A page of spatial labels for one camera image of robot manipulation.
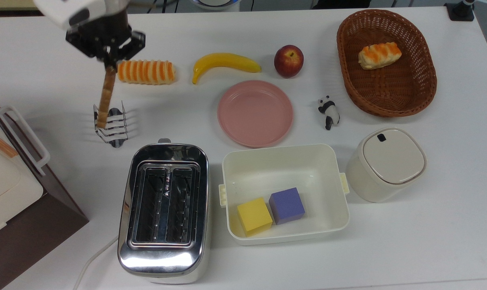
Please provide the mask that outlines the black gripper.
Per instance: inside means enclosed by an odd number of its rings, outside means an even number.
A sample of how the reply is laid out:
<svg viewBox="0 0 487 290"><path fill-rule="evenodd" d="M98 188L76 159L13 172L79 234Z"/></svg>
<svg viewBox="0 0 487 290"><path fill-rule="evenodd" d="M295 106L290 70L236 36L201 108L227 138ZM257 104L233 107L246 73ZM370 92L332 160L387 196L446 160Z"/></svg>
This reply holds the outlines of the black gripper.
<svg viewBox="0 0 487 290"><path fill-rule="evenodd" d="M128 24L127 11L105 15L79 24L66 33L66 41L89 58L95 58L109 67L107 48L111 48L111 67L132 59L145 48L146 35L133 31Z"/></svg>

